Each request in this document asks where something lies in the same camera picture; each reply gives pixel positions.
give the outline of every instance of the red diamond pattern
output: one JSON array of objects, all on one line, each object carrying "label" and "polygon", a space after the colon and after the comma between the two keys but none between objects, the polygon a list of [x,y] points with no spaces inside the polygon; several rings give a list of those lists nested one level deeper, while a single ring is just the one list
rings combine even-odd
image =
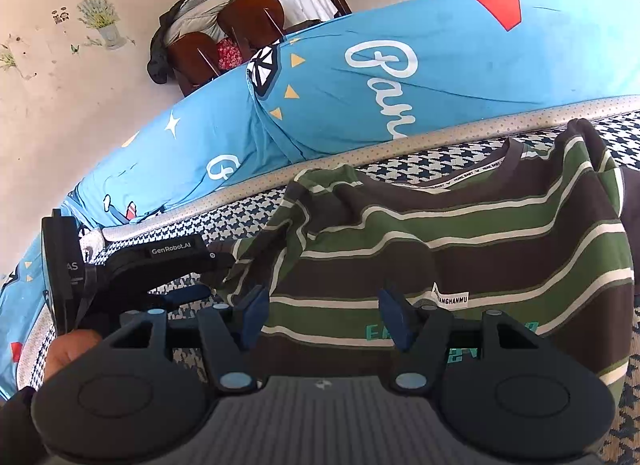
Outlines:
[{"label": "red diamond pattern", "polygon": [[12,342],[11,353],[14,355],[14,362],[18,362],[20,360],[20,354],[22,353],[22,344],[19,342]]},{"label": "red diamond pattern", "polygon": [[509,32],[522,22],[520,0],[477,0]]}]

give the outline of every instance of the dining table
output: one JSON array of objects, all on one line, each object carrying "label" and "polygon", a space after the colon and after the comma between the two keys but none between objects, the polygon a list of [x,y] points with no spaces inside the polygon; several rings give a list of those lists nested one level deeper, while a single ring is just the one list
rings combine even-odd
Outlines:
[{"label": "dining table", "polygon": [[279,0],[284,9],[285,28],[309,20],[332,20],[338,12],[331,0]]}]

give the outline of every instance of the green striped shirt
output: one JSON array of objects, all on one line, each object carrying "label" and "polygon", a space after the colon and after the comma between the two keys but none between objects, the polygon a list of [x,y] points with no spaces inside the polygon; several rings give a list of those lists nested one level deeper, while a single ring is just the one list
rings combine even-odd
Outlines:
[{"label": "green striped shirt", "polygon": [[586,120],[549,152],[509,139],[423,185],[350,166],[303,171],[255,238],[216,248],[237,260],[218,292],[237,304],[255,284],[269,288],[259,375],[386,376],[394,352],[377,293],[394,286],[457,317],[501,309],[619,395],[634,294],[623,180]]}]

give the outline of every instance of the blue blanket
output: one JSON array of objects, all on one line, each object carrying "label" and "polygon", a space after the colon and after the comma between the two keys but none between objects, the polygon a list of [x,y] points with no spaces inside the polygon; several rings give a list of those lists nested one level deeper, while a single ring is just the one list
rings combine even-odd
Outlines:
[{"label": "blue blanket", "polygon": [[[640,94],[640,0],[412,0],[262,49],[155,118],[62,204],[138,222],[289,164],[447,126]],[[0,292],[0,395],[44,305],[34,241]]]}]

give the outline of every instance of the potted plant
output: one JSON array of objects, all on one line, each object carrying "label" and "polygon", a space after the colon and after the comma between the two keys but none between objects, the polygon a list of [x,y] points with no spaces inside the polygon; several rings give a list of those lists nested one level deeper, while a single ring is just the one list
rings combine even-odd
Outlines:
[{"label": "potted plant", "polygon": [[82,0],[78,10],[83,16],[78,20],[82,21],[87,28],[94,28],[100,32],[107,50],[115,50],[127,42],[118,31],[116,22],[120,18],[109,0]]}]

